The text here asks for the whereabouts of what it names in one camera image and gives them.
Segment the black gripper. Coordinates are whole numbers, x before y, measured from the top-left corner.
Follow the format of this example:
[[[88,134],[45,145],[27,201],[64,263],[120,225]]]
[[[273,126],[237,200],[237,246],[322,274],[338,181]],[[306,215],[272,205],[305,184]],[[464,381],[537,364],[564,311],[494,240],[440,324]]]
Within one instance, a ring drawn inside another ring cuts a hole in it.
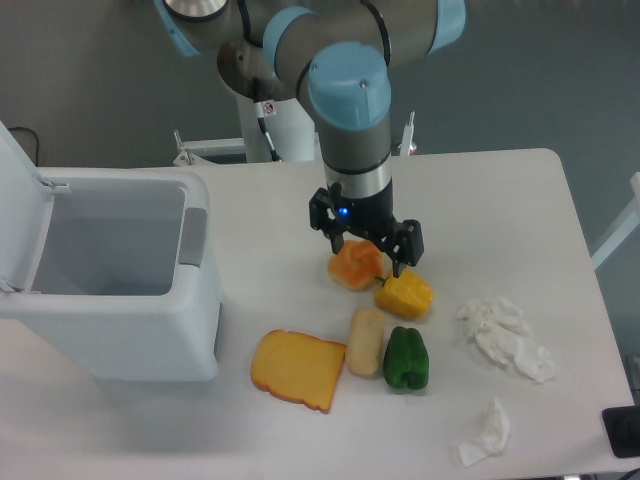
[[[416,266],[424,253],[418,220],[398,221],[393,214],[393,184],[367,198],[343,195],[339,183],[319,188],[309,201],[310,226],[321,231],[337,255],[344,246],[344,234],[371,241],[391,260],[391,275],[398,278],[402,265]]]

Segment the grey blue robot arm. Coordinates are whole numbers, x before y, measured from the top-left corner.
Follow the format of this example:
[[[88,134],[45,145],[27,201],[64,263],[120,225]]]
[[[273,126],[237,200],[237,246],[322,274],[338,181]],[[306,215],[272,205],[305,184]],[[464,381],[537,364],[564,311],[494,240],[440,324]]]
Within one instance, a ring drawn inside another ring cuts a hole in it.
[[[169,31],[195,52],[243,41],[313,120],[326,184],[309,202],[311,227],[339,252],[346,234],[371,241],[393,269],[423,251],[416,220],[393,214],[391,68],[455,42],[461,1],[360,1],[322,15],[299,1],[161,1]]]

